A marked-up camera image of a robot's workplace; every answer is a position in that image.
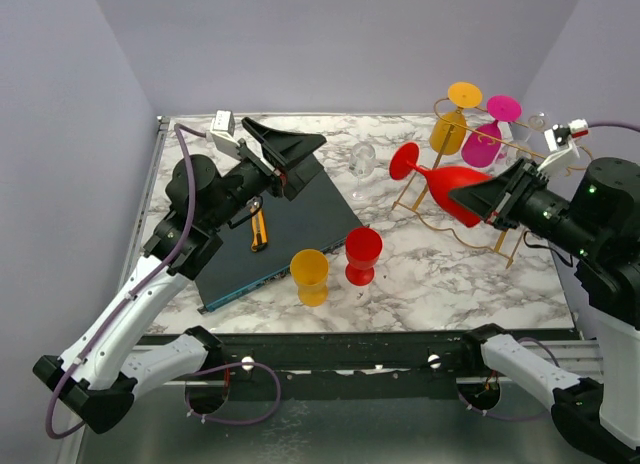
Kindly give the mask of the gold wire glass rack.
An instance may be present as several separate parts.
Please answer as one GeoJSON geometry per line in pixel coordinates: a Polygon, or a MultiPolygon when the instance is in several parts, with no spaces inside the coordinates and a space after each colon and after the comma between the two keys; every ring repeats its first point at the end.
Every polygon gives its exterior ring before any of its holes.
{"type": "MultiPolygon", "coordinates": [[[[441,117],[442,115],[446,114],[447,112],[453,111],[456,108],[455,105],[453,105],[448,99],[446,98],[442,98],[437,100],[434,103],[433,106],[433,110],[435,115],[437,116],[437,120],[439,117],[441,117]]],[[[479,106],[477,106],[476,108],[473,109],[467,109],[464,111],[464,116],[466,118],[466,123],[467,123],[467,132],[466,132],[466,136],[465,139],[463,141],[463,144],[460,148],[460,150],[454,154],[454,155],[458,155],[461,157],[461,149],[464,146],[467,138],[470,136],[470,134],[479,126],[483,125],[483,124],[488,124],[490,122],[493,121],[493,118],[488,114],[487,112],[487,104],[485,106],[483,106],[482,104],[480,104],[479,106]]],[[[499,123],[499,129],[502,132],[502,127],[503,126],[521,126],[523,128],[526,127],[526,122],[522,123],[519,121],[519,118],[514,121],[514,122],[500,122],[499,123]]],[[[502,133],[502,147],[504,145],[508,145],[509,141],[506,140],[503,137],[503,133],[502,133]]],[[[431,165],[432,169],[436,169],[438,167],[441,167],[441,160],[444,157],[447,156],[442,156],[439,155],[437,152],[436,153],[436,158],[434,163],[431,165]]],[[[534,160],[542,160],[544,158],[544,156],[542,154],[539,154],[535,151],[531,151],[531,154],[534,156],[534,160]]],[[[494,160],[494,162],[486,167],[483,168],[484,170],[491,170],[493,169],[495,166],[497,165],[504,165],[504,164],[497,164],[496,163],[496,159],[494,160]]],[[[511,266],[514,262],[515,259],[515,255],[516,252],[518,251],[518,248],[521,244],[526,242],[526,236],[527,236],[527,230],[526,229],[522,229],[520,232],[520,236],[518,237],[518,239],[514,242],[513,248],[511,250],[510,253],[506,253],[506,251],[504,251],[502,249],[503,244],[507,238],[508,232],[506,230],[500,231],[496,237],[496,240],[493,244],[489,245],[489,244],[477,244],[475,242],[471,242],[468,241],[466,238],[469,236],[468,232],[465,232],[462,230],[462,224],[459,223],[458,221],[454,220],[453,217],[449,216],[447,217],[444,213],[441,213],[440,216],[443,218],[443,222],[440,224],[436,224],[433,220],[429,220],[426,217],[423,216],[423,214],[420,212],[420,206],[422,204],[422,202],[424,201],[425,198],[430,198],[432,199],[432,195],[429,192],[429,188],[428,185],[426,184],[422,191],[419,193],[418,197],[414,200],[414,202],[411,205],[408,205],[404,202],[403,197],[399,196],[396,201],[394,201],[393,206],[394,207],[402,207],[406,210],[411,211],[413,214],[415,214],[417,216],[417,218],[419,219],[419,221],[426,226],[428,229],[434,231],[434,232],[446,232],[449,233],[453,236],[453,238],[455,238],[461,245],[466,246],[468,248],[471,249],[476,249],[476,250],[485,250],[485,251],[489,251],[491,253],[497,254],[499,256],[501,256],[502,258],[507,260],[506,265],[507,266],[511,266]]]]}

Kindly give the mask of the yellow plastic wine glass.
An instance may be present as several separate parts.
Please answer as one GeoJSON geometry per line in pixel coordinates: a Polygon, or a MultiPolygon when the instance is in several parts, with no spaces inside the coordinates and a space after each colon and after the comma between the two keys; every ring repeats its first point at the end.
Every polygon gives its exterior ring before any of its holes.
{"type": "Polygon", "coordinates": [[[314,249],[299,251],[291,260],[290,273],[301,303],[317,307],[326,301],[329,262],[322,252],[314,249]]]}

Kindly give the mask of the red plastic wine glass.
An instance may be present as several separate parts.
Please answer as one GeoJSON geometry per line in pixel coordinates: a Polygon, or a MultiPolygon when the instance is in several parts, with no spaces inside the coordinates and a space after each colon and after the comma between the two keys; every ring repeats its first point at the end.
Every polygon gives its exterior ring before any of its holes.
{"type": "Polygon", "coordinates": [[[359,227],[351,231],[345,241],[347,280],[355,286],[368,285],[374,279],[374,266],[382,249],[383,240],[374,229],[359,227]]]}

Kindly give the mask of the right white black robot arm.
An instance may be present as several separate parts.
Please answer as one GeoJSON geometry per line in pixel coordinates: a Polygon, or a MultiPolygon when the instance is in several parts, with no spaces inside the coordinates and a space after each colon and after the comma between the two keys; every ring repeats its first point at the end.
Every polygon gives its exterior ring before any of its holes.
{"type": "Polygon", "coordinates": [[[592,161],[570,200],[547,188],[528,159],[449,191],[459,207],[497,229],[524,226],[576,261],[575,276],[598,322],[603,380],[540,358],[495,324],[469,331],[460,363],[469,374],[508,377],[551,414],[575,449],[604,463],[639,460],[639,166],[592,161]]]}

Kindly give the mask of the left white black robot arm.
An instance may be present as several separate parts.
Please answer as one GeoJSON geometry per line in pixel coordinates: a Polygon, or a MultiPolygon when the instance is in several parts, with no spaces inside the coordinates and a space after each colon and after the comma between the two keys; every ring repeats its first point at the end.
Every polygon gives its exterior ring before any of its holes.
{"type": "Polygon", "coordinates": [[[323,135],[276,130],[249,117],[241,124],[259,143],[260,153],[226,130],[201,135],[237,159],[226,174],[212,158],[189,152],[184,136],[193,129],[174,125],[183,157],[165,190],[168,213],[144,245],[131,275],[89,329],[61,355],[44,355],[33,367],[52,392],[45,417],[50,438],[71,434],[54,429],[57,403],[72,411],[81,425],[102,434],[115,427],[138,398],[169,381],[186,376],[209,379],[235,368],[225,360],[223,343],[201,326],[142,355],[132,350],[160,311],[221,248],[222,227],[244,224],[237,216],[244,209],[256,216],[263,193],[293,200],[323,169],[314,156],[327,141],[323,135]]]}

